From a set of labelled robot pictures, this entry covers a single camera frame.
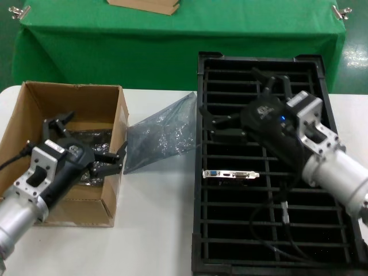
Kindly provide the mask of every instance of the green table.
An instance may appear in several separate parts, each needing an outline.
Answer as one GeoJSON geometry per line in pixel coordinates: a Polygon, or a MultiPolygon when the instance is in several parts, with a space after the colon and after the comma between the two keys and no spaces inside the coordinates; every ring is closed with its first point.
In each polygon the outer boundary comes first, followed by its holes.
{"type": "Polygon", "coordinates": [[[173,16],[104,0],[27,0],[13,76],[132,89],[197,89],[199,51],[289,58],[321,54],[329,89],[345,28],[336,0],[182,0],[173,16]]]}

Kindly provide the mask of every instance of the black plastic tray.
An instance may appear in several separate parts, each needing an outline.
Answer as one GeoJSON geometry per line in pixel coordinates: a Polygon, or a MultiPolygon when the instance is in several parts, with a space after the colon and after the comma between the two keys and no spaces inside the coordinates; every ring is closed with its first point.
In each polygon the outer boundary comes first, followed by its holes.
{"type": "MultiPolygon", "coordinates": [[[[323,124],[336,131],[320,56],[294,59],[226,57],[202,53],[198,60],[198,107],[216,116],[239,111],[260,96],[262,86],[250,71],[287,75],[293,94],[306,90],[324,100],[323,124]]],[[[285,99],[283,91],[275,95],[285,99]]],[[[292,170],[256,142],[226,144],[211,141],[197,117],[194,231],[194,275],[368,275],[358,269],[311,269],[290,261],[255,240],[248,229],[251,212],[278,193],[280,180],[292,179],[292,170]],[[202,178],[204,170],[256,171],[255,180],[226,181],[202,178]]],[[[295,242],[319,262],[366,263],[366,246],[357,221],[353,221],[329,194],[300,183],[288,196],[291,230],[295,242]]],[[[259,235],[278,248],[296,255],[282,228],[281,207],[273,202],[255,219],[259,235]]]]}

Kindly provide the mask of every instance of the box flap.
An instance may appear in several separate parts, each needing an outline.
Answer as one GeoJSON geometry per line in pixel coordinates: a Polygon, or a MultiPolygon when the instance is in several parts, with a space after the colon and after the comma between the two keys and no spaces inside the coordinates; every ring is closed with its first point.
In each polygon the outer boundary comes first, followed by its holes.
{"type": "MultiPolygon", "coordinates": [[[[127,123],[128,123],[128,108],[125,102],[124,93],[122,92],[122,87],[119,86],[119,98],[116,107],[114,128],[112,132],[110,152],[116,153],[125,141],[127,135],[127,123]]],[[[119,193],[120,186],[120,176],[111,175],[105,177],[102,189],[102,202],[106,206],[111,217],[115,216],[116,203],[119,193]]]]}
{"type": "MultiPolygon", "coordinates": [[[[28,89],[23,83],[0,144],[0,164],[19,154],[27,140],[40,140],[42,115],[28,89]]],[[[28,169],[29,160],[22,158],[0,171],[0,194],[28,169]]]]}
{"type": "Polygon", "coordinates": [[[72,121],[106,123],[114,121],[116,110],[112,106],[116,106],[118,101],[117,86],[43,82],[26,82],[26,84],[34,94],[44,118],[53,118],[60,113],[77,110],[72,121]]]}
{"type": "Polygon", "coordinates": [[[101,200],[62,200],[51,211],[47,222],[112,224],[101,200]]]}

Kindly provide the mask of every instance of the cardboard box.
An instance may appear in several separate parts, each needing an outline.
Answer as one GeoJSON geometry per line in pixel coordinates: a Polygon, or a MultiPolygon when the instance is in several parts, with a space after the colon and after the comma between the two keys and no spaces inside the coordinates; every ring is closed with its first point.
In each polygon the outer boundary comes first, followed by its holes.
{"type": "MultiPolygon", "coordinates": [[[[27,140],[40,142],[43,120],[75,111],[67,129],[112,129],[110,152],[126,138],[128,109],[121,86],[23,83],[0,144],[0,164],[17,155],[27,140]]],[[[29,167],[22,158],[0,171],[0,194],[29,167]]],[[[75,185],[44,225],[111,227],[114,225],[120,176],[105,177],[102,187],[75,185]]]]}
{"type": "Polygon", "coordinates": [[[110,5],[129,7],[131,9],[146,10],[162,13],[168,16],[179,9],[179,0],[108,0],[110,5]]]}

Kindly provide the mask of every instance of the metal clip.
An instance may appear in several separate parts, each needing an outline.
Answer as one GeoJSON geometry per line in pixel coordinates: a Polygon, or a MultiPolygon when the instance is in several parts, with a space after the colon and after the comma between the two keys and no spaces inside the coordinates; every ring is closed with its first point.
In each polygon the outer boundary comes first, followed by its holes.
{"type": "Polygon", "coordinates": [[[348,20],[349,17],[347,16],[348,13],[352,12],[352,9],[349,7],[346,7],[345,9],[338,10],[335,5],[332,6],[332,11],[335,13],[335,16],[338,20],[344,19],[348,20]]]}
{"type": "Polygon", "coordinates": [[[24,10],[18,9],[17,7],[10,7],[8,8],[8,11],[13,13],[12,19],[23,19],[25,15],[29,12],[30,6],[27,6],[24,8],[24,10]]]}

